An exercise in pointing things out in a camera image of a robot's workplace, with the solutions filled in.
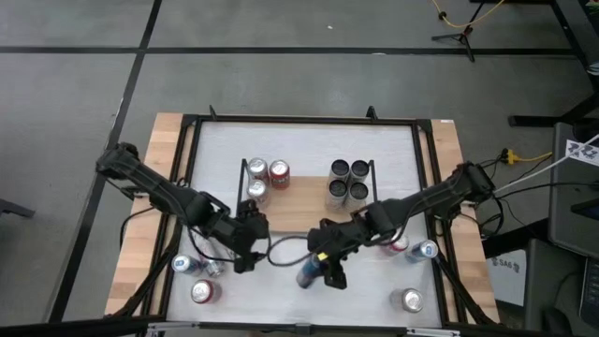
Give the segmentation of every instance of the white sticker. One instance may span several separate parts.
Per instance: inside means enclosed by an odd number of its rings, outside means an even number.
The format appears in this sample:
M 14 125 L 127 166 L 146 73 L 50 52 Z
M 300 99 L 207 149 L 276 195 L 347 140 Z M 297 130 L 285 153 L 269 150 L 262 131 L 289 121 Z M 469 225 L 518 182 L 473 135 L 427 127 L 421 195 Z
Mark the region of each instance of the white sticker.
M 565 155 L 569 155 L 576 151 L 583 143 L 577 141 L 568 140 L 565 144 Z M 595 165 L 599 167 L 599 148 L 585 145 L 577 154 L 572 155 L 570 158 L 585 162 L 587 164 Z

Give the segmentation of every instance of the silver can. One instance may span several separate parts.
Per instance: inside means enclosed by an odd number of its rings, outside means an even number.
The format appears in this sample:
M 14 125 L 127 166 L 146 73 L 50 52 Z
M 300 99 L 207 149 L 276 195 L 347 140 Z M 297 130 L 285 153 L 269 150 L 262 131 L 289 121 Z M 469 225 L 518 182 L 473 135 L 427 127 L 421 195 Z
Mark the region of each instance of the silver can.
M 247 184 L 247 196 L 258 205 L 266 206 L 269 202 L 269 188 L 261 180 L 250 180 Z
M 210 280 L 199 280 L 191 287 L 191 300 L 197 304 L 214 303 L 221 294 L 221 287 Z
M 262 158 L 252 158 L 247 163 L 247 175 L 250 180 L 260 180 L 264 183 L 269 183 L 269 163 Z
M 347 182 L 349 177 L 349 164 L 343 159 L 337 159 L 330 165 L 329 182 L 340 180 Z
M 325 199 L 325 206 L 330 211 L 339 211 L 343 208 L 343 203 L 347 197 L 347 185 L 341 180 L 334 180 L 329 183 L 329 190 Z
M 286 189 L 291 184 L 291 168 L 284 160 L 278 159 L 270 164 L 270 185 L 276 189 Z
M 349 193 L 347 193 L 347 199 L 345 200 L 345 209 L 349 212 L 353 212 L 360 207 L 366 205 L 366 198 L 368 197 L 368 187 L 363 183 L 352 183 L 349 187 Z
M 209 240 L 199 237 L 196 240 L 196 245 L 199 251 L 204 253 L 205 256 L 220 257 Z M 201 256 L 201 259 L 210 277 L 218 277 L 225 271 L 225 263 L 223 261 L 215 261 L 204 256 Z
M 383 250 L 383 252 L 385 252 L 385 254 L 389 256 L 396 256 L 397 254 L 408 249 L 408 246 L 410 245 L 410 240 L 408 239 L 408 236 L 405 233 L 403 233 L 400 239 L 396 240 L 398 235 L 400 235 L 399 230 L 395 233 L 395 235 L 393 235 L 393 238 L 391 238 L 391 240 L 388 241 L 393 243 L 381 246 L 381 249 Z
M 191 256 L 179 254 L 175 256 L 170 266 L 175 272 L 184 273 L 186 275 L 200 275 L 203 270 L 203 264 Z
M 349 182 L 352 183 L 364 183 L 366 177 L 368 177 L 368 173 L 370 173 L 371 168 L 368 166 L 368 163 L 363 160 L 356 160 L 351 169 L 349 170 Z
M 408 313 L 417 313 L 424 307 L 422 294 L 416 289 L 407 288 L 404 290 L 396 289 L 389 295 L 391 306 L 395 309 L 402 308 Z
M 435 258 L 439 254 L 439 247 L 432 240 L 417 243 L 405 253 L 405 258 L 411 263 Z

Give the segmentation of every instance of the gray floor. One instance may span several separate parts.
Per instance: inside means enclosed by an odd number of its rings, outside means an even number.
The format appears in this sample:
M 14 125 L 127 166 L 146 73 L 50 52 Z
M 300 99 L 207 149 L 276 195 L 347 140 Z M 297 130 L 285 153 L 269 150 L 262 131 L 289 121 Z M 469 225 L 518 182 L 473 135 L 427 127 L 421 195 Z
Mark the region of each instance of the gray floor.
M 137 47 L 151 0 L 0 1 L 1 46 Z M 476 5 L 445 4 L 466 22 Z M 563 4 L 585 52 L 596 37 L 576 3 Z M 151 46 L 453 47 L 431 3 L 409 0 L 165 0 Z M 475 27 L 473 47 L 565 48 L 549 7 L 500 7 Z M 45 319 L 133 55 L 0 53 L 0 198 L 37 210 L 0 217 L 0 325 Z M 572 57 L 382 55 L 148 55 L 121 140 L 145 151 L 159 111 L 454 119 L 464 158 L 503 147 L 522 156 L 550 151 L 550 129 L 510 128 L 510 114 L 558 115 L 591 93 Z M 499 166 L 499 185 L 530 165 Z M 539 177 L 529 184 L 544 182 Z M 524 222 L 546 216 L 547 191 L 512 198 Z M 118 226 L 130 202 L 105 191 L 67 319 L 99 317 L 118 258 Z M 495 213 L 486 205 L 478 213 Z M 518 223 L 509 215 L 505 228 Z

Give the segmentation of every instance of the white board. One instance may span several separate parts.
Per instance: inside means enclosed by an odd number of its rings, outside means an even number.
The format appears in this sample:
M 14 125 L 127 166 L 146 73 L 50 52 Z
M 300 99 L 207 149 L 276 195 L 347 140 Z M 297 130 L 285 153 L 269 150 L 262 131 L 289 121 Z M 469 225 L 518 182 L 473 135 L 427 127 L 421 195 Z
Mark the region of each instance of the white board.
M 218 122 L 202 124 L 191 186 L 221 199 L 234 214 L 241 159 L 254 156 L 269 162 L 284 159 L 292 175 L 299 176 L 328 176 L 331 162 L 338 158 L 349 163 L 356 159 L 373 159 L 379 199 L 404 198 L 420 190 L 409 126 Z M 426 240 L 422 214 L 410 219 L 406 234 L 411 242 Z M 256 244 L 258 251 L 265 248 L 264 241 Z M 180 252 L 196 255 L 186 232 Z M 271 256 L 275 261 L 285 262 L 306 253 L 305 241 L 288 241 L 277 246 Z M 295 277 L 301 264 L 275 268 L 262 261 L 254 271 L 244 274 L 236 274 L 232 266 L 227 265 L 226 272 L 214 280 L 223 288 L 222 298 L 203 305 L 195 304 L 190 298 L 191 286 L 197 278 L 175 274 L 168 320 L 360 327 L 441 326 L 430 261 L 409 264 L 403 256 L 388 257 L 378 247 L 362 247 L 343 262 L 343 267 L 347 275 L 346 290 L 327 287 L 322 278 L 309 289 L 300 288 Z M 388 302 L 391 291 L 407 287 L 422 293 L 425 305 L 420 313 L 409 314 L 391 308 Z

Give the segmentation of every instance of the red can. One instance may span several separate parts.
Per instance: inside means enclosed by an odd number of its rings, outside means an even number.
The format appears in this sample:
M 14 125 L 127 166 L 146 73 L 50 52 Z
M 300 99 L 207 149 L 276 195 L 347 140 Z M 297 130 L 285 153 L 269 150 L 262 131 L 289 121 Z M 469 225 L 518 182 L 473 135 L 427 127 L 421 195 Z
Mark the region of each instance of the red can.
M 270 164 L 270 185 L 276 189 L 286 189 L 291 183 L 289 165 L 281 160 L 275 160 Z

